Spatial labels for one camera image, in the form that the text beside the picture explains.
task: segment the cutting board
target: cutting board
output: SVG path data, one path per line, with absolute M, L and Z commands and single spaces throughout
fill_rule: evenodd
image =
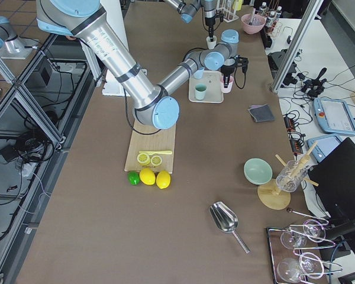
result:
M 138 121 L 134 122 L 133 127 L 137 131 L 142 133 L 152 133 L 157 130 L 152 126 L 140 124 Z M 176 125 L 174 125 L 170 129 L 160 130 L 157 134 L 153 135 L 141 135 L 133 131 L 130 138 L 128 156 L 125 162 L 125 171 L 139 172 L 144 167 L 149 167 L 154 172 L 166 170 L 167 172 L 172 173 L 173 156 L 175 154 L 175 132 Z M 160 166 L 153 166 L 151 163 L 147 166 L 141 166 L 137 162 L 137 156 L 139 154 L 139 151 L 160 150 L 172 150 L 172 155 L 157 154 L 162 158 L 162 163 Z

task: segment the white tray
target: white tray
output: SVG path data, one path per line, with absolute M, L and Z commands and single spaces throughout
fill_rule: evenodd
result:
M 201 79 L 195 79 L 193 76 L 189 79 L 188 98 L 191 102 L 209 102 L 220 104 L 224 101 L 224 93 L 221 92 L 220 83 L 221 72 L 204 70 Z M 205 98 L 201 101 L 195 98 L 195 86 L 197 84 L 206 85 Z

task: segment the scoop handle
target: scoop handle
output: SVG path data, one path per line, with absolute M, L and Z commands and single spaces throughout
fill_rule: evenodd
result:
M 234 230 L 233 232 L 233 235 L 235 236 L 235 238 L 237 239 L 237 241 L 239 242 L 239 244 L 242 246 L 242 248 L 244 249 L 244 251 L 246 253 L 249 253 L 250 250 L 249 248 L 246 246 L 246 244 L 244 243 L 244 241 L 241 239 L 241 237 L 238 235 L 238 233 Z

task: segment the white table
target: white table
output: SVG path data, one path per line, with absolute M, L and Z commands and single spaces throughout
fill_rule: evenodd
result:
M 275 51 L 281 51 L 281 49 L 287 49 L 289 44 L 287 43 L 287 38 L 289 35 L 293 35 L 300 23 L 300 20 L 297 19 L 280 19 L 279 24 L 277 25 L 277 29 L 272 34 L 273 44 L 271 48 L 266 49 L 266 54 Z M 327 34 L 324 26 L 318 20 L 313 21 L 311 26 L 302 41 L 301 46 L 299 47 L 302 49 L 301 58 L 296 58 L 295 61 L 298 65 L 299 72 L 308 72 L 306 76 L 309 78 L 316 78 L 323 67 L 327 68 L 327 71 L 321 79 L 326 78 L 327 80 L 332 80 L 338 73 L 346 70 L 348 68 L 347 64 L 343 60 L 341 54 L 338 52 L 336 46 L 334 45 L 333 41 L 331 40 L 330 36 Z M 338 75 L 334 81 L 331 83 L 339 85 L 344 83 L 350 79 L 354 78 L 351 71 L 346 70 L 342 74 Z M 300 81 L 296 84 L 297 89 L 301 86 Z M 329 83 L 325 83 L 324 85 L 326 88 L 330 87 Z M 349 90 L 355 90 L 355 79 L 347 82 L 346 84 L 342 85 L 344 88 Z M 292 97 L 295 89 L 294 88 L 280 88 L 279 89 L 279 97 Z M 342 89 L 340 87 L 334 86 L 329 89 L 325 89 L 325 91 L 319 95 L 321 97 L 329 97 L 331 99 L 344 99 L 349 105 L 355 105 L 351 98 L 347 98 L 349 96 L 353 96 L 354 93 Z M 280 100 L 280 107 L 282 110 L 282 114 L 287 113 L 289 110 L 296 109 L 300 112 L 301 117 L 303 118 L 310 118 L 299 105 L 289 104 L 286 100 Z M 306 139 L 318 137 L 324 135 L 325 133 L 320 129 L 317 119 L 314 116 L 312 102 L 306 104 L 305 101 L 302 101 L 302 105 L 304 106 L 305 110 L 309 112 L 309 105 L 310 105 L 310 113 L 313 117 L 313 122 L 310 124 L 300 125 L 299 131 L 301 133 L 306 134 Z M 350 107 L 350 110 L 355 118 L 355 108 Z M 316 164 L 314 159 L 311 159 L 311 164 Z M 315 191 L 312 185 L 307 184 L 305 192 L 306 203 L 314 214 L 317 216 L 322 216 L 323 213 L 319 209 L 317 201 L 315 200 Z M 335 261 L 343 266 L 343 271 L 340 273 L 336 273 L 333 278 L 333 283 L 339 283 L 338 277 L 342 275 L 347 275 L 349 273 L 355 272 L 355 255 L 351 252 L 351 255 L 341 257 Z

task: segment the black monitor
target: black monitor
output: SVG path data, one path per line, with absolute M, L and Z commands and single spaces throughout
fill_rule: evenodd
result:
M 331 223 L 355 219 L 355 144 L 350 138 L 309 171 L 309 177 L 319 183 L 315 190 L 331 215 Z M 355 253 L 355 232 L 343 237 Z

